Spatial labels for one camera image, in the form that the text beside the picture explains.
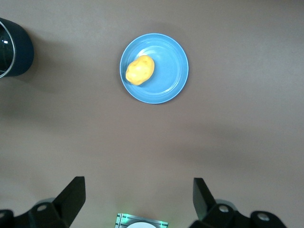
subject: tabletop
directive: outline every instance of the tabletop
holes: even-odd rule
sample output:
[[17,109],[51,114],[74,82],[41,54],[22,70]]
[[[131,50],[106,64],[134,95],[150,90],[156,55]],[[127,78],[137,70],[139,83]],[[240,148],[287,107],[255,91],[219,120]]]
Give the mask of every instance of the tabletop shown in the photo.
[[[85,176],[71,227],[114,228],[117,213],[187,228],[194,177],[217,199],[304,224],[304,2],[0,0],[35,56],[0,79],[0,209],[15,215]],[[162,104],[131,96],[119,64],[161,33],[189,61]]]

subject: potato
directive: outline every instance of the potato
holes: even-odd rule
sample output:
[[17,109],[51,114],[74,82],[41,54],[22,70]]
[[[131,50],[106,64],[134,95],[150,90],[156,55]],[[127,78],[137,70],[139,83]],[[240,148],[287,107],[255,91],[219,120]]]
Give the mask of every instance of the potato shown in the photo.
[[150,56],[139,56],[129,64],[125,77],[133,85],[139,86],[147,81],[154,72],[154,61]]

